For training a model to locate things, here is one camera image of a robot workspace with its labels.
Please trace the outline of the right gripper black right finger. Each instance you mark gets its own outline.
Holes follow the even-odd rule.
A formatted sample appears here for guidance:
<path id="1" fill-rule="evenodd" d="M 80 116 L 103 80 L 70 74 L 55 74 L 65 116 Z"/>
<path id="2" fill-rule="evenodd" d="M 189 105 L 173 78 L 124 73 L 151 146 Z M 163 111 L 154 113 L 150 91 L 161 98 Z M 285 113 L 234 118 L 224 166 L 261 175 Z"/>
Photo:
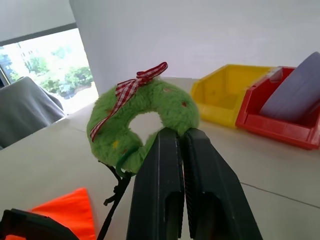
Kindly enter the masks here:
<path id="1" fill-rule="evenodd" d="M 193 240 L 261 240 L 241 183 L 208 136 L 197 128 L 182 137 L 189 234 Z"/>

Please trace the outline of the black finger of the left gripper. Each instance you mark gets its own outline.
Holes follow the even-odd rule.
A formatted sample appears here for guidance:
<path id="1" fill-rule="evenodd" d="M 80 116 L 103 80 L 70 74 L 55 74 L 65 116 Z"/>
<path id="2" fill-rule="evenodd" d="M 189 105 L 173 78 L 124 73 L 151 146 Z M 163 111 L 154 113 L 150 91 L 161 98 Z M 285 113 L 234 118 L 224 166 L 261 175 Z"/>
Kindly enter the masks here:
<path id="1" fill-rule="evenodd" d="M 0 238 L 21 237 L 26 240 L 78 240 L 66 226 L 48 216 L 18 209 L 6 209 L 0 221 Z"/>

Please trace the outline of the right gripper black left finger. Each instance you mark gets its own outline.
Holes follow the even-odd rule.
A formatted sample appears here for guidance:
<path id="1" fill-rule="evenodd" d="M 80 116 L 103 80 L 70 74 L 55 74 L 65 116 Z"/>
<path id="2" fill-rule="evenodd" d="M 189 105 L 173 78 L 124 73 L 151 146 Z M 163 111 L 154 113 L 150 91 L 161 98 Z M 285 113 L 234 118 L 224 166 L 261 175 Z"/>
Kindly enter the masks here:
<path id="1" fill-rule="evenodd" d="M 158 132 L 135 176 L 128 240 L 177 240 L 182 234 L 184 179 L 177 134 Z"/>

